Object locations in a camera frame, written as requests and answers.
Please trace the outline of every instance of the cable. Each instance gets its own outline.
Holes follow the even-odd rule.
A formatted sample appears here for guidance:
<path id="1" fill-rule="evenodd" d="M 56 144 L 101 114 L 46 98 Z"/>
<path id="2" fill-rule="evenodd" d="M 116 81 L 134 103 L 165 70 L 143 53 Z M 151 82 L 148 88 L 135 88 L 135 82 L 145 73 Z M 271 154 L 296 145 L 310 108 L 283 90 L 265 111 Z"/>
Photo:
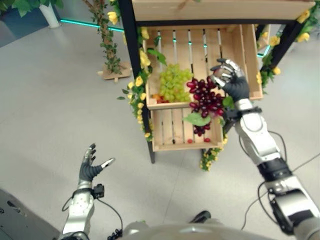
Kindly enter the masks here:
<path id="1" fill-rule="evenodd" d="M 100 200 L 99 198 L 97 198 L 97 200 L 98 200 L 100 203 L 102 203 L 102 204 L 104 204 L 104 205 L 107 205 L 109 208 L 111 208 L 111 209 L 118 215 L 118 217 L 119 217 L 119 219 L 120 219 L 120 222 L 121 222 L 121 235 L 122 235 L 122 231 L 123 231 L 123 229 L 124 229 L 124 224 L 123 224 L 123 221 L 122 221 L 122 218 L 121 218 L 120 214 L 117 212 L 117 210 L 115 210 L 115 209 L 114 209 L 111 205 L 109 205 L 108 203 Z"/>
<path id="2" fill-rule="evenodd" d="M 317 157 L 320 156 L 320 152 L 316 155 L 314 155 L 312 158 L 310 158 L 308 161 L 305 161 L 304 163 L 300 164 L 299 166 L 297 166 L 295 169 L 292 170 L 292 172 L 297 171 L 299 168 L 303 167 L 304 165 L 310 163 L 312 160 L 316 159 Z"/>
<path id="3" fill-rule="evenodd" d="M 275 132 L 275 131 L 269 131 L 269 130 L 268 130 L 268 132 L 277 135 L 277 136 L 281 139 L 282 145 L 283 145 L 283 150 L 284 150 L 284 161 L 287 162 L 287 160 L 288 160 L 288 157 L 287 157 L 287 148 L 286 148 L 286 144 L 285 144 L 284 138 L 281 136 L 280 133 L 277 133 L 277 132 Z"/>
<path id="4" fill-rule="evenodd" d="M 258 195 L 259 203 L 260 203 L 260 205 L 261 205 L 264 213 L 270 218 L 270 220 L 271 220 L 272 222 L 274 222 L 276 225 L 279 225 L 278 222 L 277 222 L 276 220 L 274 220 L 274 219 L 272 218 L 272 216 L 267 212 L 265 206 L 263 205 L 263 203 L 262 203 L 262 201 L 261 201 L 260 188 L 262 187 L 262 185 L 263 185 L 264 183 L 265 183 L 264 181 L 263 181 L 262 183 L 260 183 L 260 185 L 259 185 L 259 187 L 258 187 L 258 189 L 257 189 L 257 195 Z"/>
<path id="5" fill-rule="evenodd" d="M 310 158 L 309 160 L 305 161 L 304 163 L 300 164 L 299 166 L 297 166 L 292 172 L 295 172 L 297 171 L 299 168 L 302 168 L 303 166 L 305 166 L 306 164 L 310 163 L 311 161 L 313 161 L 314 159 L 316 159 L 317 157 L 320 156 L 320 152 L 318 154 L 316 154 L 315 156 L 313 156 L 312 158 Z M 265 182 L 262 182 L 259 187 L 258 187 L 258 193 L 260 193 L 260 189 L 261 186 L 264 184 Z M 258 198 L 255 199 L 252 203 L 250 203 L 250 205 L 248 206 L 248 208 L 246 209 L 245 211 L 245 214 L 244 214 L 244 221 L 243 221 L 243 225 L 241 227 L 241 230 L 243 230 L 247 224 L 247 215 L 248 215 L 248 212 L 249 210 L 251 209 L 251 207 L 257 202 L 259 201 L 259 198 L 261 199 L 264 195 L 266 195 L 268 192 L 266 191 L 264 194 L 262 194 L 261 196 L 258 195 Z"/>
<path id="6" fill-rule="evenodd" d="M 62 207 L 62 209 L 61 209 L 62 212 L 65 212 L 65 211 L 67 211 L 67 210 L 69 209 L 69 206 L 68 206 L 67 208 L 65 208 L 65 206 L 67 205 L 67 203 L 69 203 L 69 201 L 70 201 L 71 199 L 72 199 L 72 196 L 69 197 L 68 200 L 64 203 L 64 205 L 63 205 L 63 207 Z"/>
<path id="7" fill-rule="evenodd" d="M 250 158 L 249 154 L 246 152 L 246 150 L 245 150 L 244 146 L 242 145 L 240 135 L 239 135 L 239 144 L 240 144 L 240 147 L 242 148 L 242 151 L 245 153 L 245 155 L 247 155 L 247 156 Z"/>

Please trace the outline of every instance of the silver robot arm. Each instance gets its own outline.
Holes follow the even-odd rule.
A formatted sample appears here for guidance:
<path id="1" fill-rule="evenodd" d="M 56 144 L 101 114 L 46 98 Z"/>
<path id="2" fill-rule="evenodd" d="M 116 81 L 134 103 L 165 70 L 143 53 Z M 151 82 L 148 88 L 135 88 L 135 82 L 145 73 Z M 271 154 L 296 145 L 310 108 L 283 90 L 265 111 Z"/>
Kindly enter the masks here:
<path id="1" fill-rule="evenodd" d="M 270 205 L 281 228 L 298 240 L 320 238 L 320 212 L 299 179 L 290 171 L 280 150 L 269 134 L 267 123 L 249 100 L 249 86 L 243 71 L 229 59 L 218 59 L 222 63 L 213 67 L 211 79 L 233 97 L 237 116 L 236 132 L 244 147 L 264 178 L 264 185 L 273 195 Z M 229 74 L 215 76 L 218 69 Z"/>
<path id="2" fill-rule="evenodd" d="M 110 158 L 101 165 L 91 166 L 95 160 L 96 145 L 92 144 L 83 156 L 79 171 L 79 182 L 76 191 L 72 194 L 69 204 L 69 215 L 64 225 L 60 240 L 81 239 L 88 240 L 90 220 L 94 213 L 94 190 L 92 181 L 104 168 L 114 162 Z"/>

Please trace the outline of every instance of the green grapes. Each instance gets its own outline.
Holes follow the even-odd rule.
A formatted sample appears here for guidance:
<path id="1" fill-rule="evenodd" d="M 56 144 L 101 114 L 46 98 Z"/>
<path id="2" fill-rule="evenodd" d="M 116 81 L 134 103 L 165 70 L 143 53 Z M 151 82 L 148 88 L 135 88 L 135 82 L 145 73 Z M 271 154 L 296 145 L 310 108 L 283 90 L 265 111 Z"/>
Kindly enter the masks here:
<path id="1" fill-rule="evenodd" d="M 193 76 L 189 69 L 181 70 L 179 64 L 169 64 L 160 74 L 160 95 L 170 103 L 190 102 L 184 86 Z"/>

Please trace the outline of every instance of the red grapes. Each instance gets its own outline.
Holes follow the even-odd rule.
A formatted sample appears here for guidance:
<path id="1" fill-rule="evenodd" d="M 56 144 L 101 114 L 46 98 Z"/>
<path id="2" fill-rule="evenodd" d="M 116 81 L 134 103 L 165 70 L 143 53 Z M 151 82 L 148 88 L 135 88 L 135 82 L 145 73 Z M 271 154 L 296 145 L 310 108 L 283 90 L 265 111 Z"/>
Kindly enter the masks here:
<path id="1" fill-rule="evenodd" d="M 198 81 L 193 78 L 186 85 L 190 88 L 189 93 L 193 94 L 195 100 L 189 104 L 193 113 L 200 113 L 202 118 L 206 118 L 210 112 L 219 116 L 223 115 L 222 101 L 224 97 L 220 93 L 215 94 L 212 91 L 217 86 L 209 76 L 206 78 L 206 82 L 203 79 Z M 200 137 L 206 130 L 210 130 L 210 122 L 205 126 L 194 126 L 193 133 Z"/>

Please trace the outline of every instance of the grape bunch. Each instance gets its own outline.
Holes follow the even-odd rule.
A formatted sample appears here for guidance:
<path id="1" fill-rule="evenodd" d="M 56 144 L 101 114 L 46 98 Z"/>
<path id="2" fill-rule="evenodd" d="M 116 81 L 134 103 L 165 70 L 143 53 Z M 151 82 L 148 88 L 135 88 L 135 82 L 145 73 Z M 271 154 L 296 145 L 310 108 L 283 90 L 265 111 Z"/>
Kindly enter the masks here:
<path id="1" fill-rule="evenodd" d="M 160 95 L 164 101 L 190 102 L 189 93 L 185 92 L 185 83 L 193 77 L 189 69 L 181 70 L 179 64 L 169 64 L 160 74 Z"/>
<path id="2" fill-rule="evenodd" d="M 193 78 L 186 85 L 190 88 L 189 92 L 193 94 L 195 100 L 189 103 L 193 113 L 201 113 L 202 118 L 206 118 L 210 112 L 219 116 L 223 115 L 222 101 L 224 97 L 220 93 L 215 94 L 212 91 L 217 86 L 209 76 L 206 78 L 206 82 L 203 79 L 198 81 Z M 193 133 L 200 137 L 206 130 L 210 130 L 210 122 L 204 126 L 194 126 Z"/>

